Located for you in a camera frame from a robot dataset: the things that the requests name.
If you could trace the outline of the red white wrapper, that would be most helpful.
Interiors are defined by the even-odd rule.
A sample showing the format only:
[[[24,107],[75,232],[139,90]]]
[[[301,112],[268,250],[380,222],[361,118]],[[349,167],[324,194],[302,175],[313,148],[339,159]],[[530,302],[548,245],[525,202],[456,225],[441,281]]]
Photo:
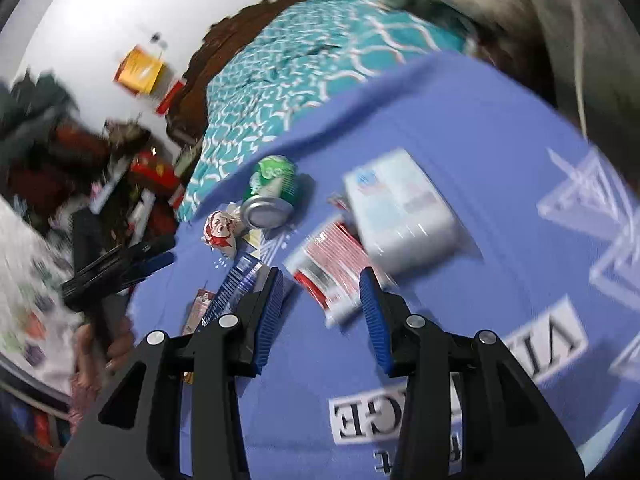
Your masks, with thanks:
[[[227,211],[214,211],[203,226],[203,242],[219,250],[225,257],[233,259],[236,254],[236,230],[239,222]]]

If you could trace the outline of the green soda can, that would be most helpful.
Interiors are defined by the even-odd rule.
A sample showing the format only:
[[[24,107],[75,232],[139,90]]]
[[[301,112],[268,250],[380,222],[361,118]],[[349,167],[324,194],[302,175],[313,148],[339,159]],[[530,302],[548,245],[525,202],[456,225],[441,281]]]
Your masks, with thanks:
[[[252,170],[240,209],[241,220],[252,229],[277,229],[292,216],[297,202],[296,165],[282,155],[270,155]]]

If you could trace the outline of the red white printed packet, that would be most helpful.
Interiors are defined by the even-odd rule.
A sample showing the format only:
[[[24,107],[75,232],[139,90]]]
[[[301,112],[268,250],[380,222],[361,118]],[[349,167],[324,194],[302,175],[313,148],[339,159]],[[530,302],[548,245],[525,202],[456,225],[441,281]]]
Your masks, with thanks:
[[[320,224],[284,260],[285,269],[320,306],[326,327],[349,321],[360,310],[360,273],[370,266],[382,289],[394,280],[373,264],[349,224],[336,214]]]

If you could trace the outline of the white tissue pack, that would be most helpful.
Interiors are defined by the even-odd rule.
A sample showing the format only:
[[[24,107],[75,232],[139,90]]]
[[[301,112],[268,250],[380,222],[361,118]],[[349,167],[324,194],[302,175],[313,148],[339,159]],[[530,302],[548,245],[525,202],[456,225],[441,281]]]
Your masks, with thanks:
[[[361,245],[385,273],[429,266],[457,248],[456,214],[403,148],[354,168],[343,183]]]

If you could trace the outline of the brown yellow medicine box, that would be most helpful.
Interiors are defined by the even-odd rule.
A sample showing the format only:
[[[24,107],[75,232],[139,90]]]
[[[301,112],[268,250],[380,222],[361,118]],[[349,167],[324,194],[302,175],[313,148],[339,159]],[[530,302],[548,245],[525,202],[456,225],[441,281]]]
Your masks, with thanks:
[[[183,323],[181,333],[183,335],[193,334],[206,313],[208,307],[213,302],[215,294],[210,290],[199,289],[192,304],[186,310],[186,320]]]

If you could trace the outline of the cluttered storage shelf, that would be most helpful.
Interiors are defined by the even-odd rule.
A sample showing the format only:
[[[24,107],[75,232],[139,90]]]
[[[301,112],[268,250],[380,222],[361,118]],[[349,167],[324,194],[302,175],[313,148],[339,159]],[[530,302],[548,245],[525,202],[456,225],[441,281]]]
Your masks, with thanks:
[[[1,200],[73,269],[134,242],[132,216],[150,193],[144,240],[174,234],[168,198],[178,188],[163,143],[138,122],[106,122],[94,133],[73,118],[74,99],[45,74],[1,88]]]

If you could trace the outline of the carved wooden headboard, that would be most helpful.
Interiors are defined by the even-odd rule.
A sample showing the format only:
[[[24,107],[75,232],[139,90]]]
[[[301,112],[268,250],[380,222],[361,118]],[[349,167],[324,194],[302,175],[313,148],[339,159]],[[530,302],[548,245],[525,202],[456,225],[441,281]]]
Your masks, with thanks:
[[[168,138],[180,148],[193,146],[207,126],[206,88],[241,50],[290,6],[306,0],[262,0],[209,27],[172,99],[166,118]]]

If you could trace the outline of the teal patterned bed quilt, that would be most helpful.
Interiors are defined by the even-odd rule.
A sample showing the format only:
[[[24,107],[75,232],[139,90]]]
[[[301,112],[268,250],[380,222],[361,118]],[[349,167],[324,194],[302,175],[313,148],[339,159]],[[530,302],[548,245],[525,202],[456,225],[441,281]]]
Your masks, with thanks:
[[[463,52],[450,32],[378,0],[306,0],[278,15],[206,88],[201,154],[177,209],[190,220],[208,193],[303,114],[419,55]]]

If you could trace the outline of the blue patterned blanket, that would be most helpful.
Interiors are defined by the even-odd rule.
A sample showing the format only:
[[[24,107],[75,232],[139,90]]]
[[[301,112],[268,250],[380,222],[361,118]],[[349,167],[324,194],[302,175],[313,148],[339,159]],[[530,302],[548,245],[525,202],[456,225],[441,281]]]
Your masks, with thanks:
[[[347,91],[273,151],[303,177],[303,201],[272,236],[282,266],[336,215],[343,179],[406,151],[458,220],[394,275],[410,308],[443,330],[488,328],[541,388],[585,465],[639,447],[639,197],[608,159],[532,92],[489,66],[433,54]],[[386,479],[405,384],[376,364],[366,322],[329,328],[295,287],[264,372],[241,387],[255,479]]]

